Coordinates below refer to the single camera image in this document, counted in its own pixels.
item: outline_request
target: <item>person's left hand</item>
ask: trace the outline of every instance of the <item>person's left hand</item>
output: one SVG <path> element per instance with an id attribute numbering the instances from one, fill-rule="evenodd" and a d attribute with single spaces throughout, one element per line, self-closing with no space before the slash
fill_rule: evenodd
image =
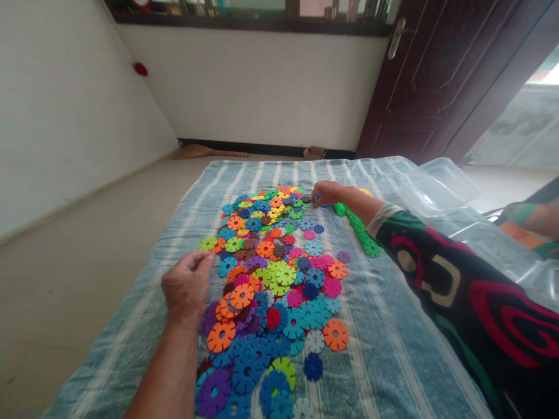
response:
<path id="1" fill-rule="evenodd" d="M 169 322 L 188 318 L 198 326 L 210 288 L 214 257 L 211 252 L 187 253 L 163 275 L 161 287 L 167 301 Z"/>

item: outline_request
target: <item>broom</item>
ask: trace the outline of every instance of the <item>broom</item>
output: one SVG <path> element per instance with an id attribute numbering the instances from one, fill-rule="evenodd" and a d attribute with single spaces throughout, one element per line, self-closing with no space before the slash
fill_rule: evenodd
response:
<path id="1" fill-rule="evenodd" d="M 203 157 L 207 155 L 221 155 L 233 157 L 248 157 L 248 153 L 236 151 L 218 151 L 210 147 L 200 144 L 189 144 L 185 148 L 181 148 L 173 157 L 173 160 L 182 160 L 194 157 Z"/>

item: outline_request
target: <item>sleeve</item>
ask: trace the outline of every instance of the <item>sleeve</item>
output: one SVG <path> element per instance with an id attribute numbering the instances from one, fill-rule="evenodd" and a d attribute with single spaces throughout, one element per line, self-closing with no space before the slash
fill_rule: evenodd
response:
<path id="1" fill-rule="evenodd" d="M 496 416 L 508 416 L 511 405 L 531 405 L 535 394 L 514 390 L 528 371 L 558 370 L 559 315 L 530 301 L 467 246 L 394 204 L 378 212 L 367 232 L 404 273 Z"/>

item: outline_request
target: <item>blue striped blanket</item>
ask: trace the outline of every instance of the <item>blue striped blanket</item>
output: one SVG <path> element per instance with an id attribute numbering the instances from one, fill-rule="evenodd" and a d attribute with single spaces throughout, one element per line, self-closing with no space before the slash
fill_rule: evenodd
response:
<path id="1" fill-rule="evenodd" d="M 398 185 L 415 167 L 407 159 L 322 160 L 316 162 L 220 161 L 209 164 L 180 201 L 155 243 L 138 279 L 91 348 L 85 362 L 60 391 L 45 418 L 120 417 L 158 344 L 166 320 L 161 276 L 201 239 L 215 235 L 221 208 L 243 193 L 279 185 L 310 191 L 331 179 L 368 189 L 374 196 L 403 206 Z M 309 208 L 305 217 L 325 226 L 325 253 L 351 256 L 340 295 L 340 319 L 349 333 L 345 351 L 321 353 L 324 375 L 316 383 L 303 374 L 305 349 L 291 357 L 297 371 L 293 399 L 308 398 L 316 417 L 489 418 L 477 386 L 449 344 L 423 314 L 398 268 L 384 253 L 363 253 L 349 222 L 334 211 Z M 471 209 L 431 221 L 450 235 L 482 221 Z M 209 301 L 221 298 L 225 279 L 211 276 Z M 199 357 L 207 349 L 199 338 Z M 261 417 L 256 392 L 253 417 Z"/>

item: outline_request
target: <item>person's right hand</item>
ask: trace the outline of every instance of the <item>person's right hand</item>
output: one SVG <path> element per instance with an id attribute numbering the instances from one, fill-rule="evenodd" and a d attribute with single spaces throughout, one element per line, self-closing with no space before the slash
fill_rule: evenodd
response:
<path id="1" fill-rule="evenodd" d="M 192 252 L 185 254 L 169 272 L 163 275 L 161 287 L 165 294 L 169 322 L 184 318 L 200 322 L 210 288 L 210 269 L 215 254 Z"/>
<path id="2" fill-rule="evenodd" d="M 323 180 L 314 184 L 311 198 L 313 199 L 314 206 L 333 205 L 341 201 L 343 191 L 347 188 L 338 182 L 331 180 Z"/>

